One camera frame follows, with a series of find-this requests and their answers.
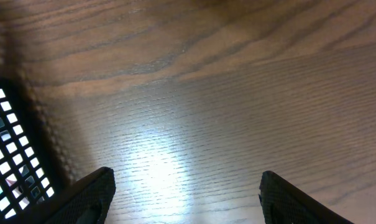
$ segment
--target black mesh object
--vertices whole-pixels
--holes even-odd
[[[56,197],[25,210],[4,223],[104,223],[115,191],[113,170],[102,167]]]
[[[262,174],[260,190],[266,224],[351,223],[272,171]]]
[[[46,139],[23,91],[0,78],[0,223],[65,188]]]

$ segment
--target wood grain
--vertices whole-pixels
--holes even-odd
[[[376,0],[0,9],[74,169],[115,170],[108,223],[263,223],[265,170],[376,223]]]

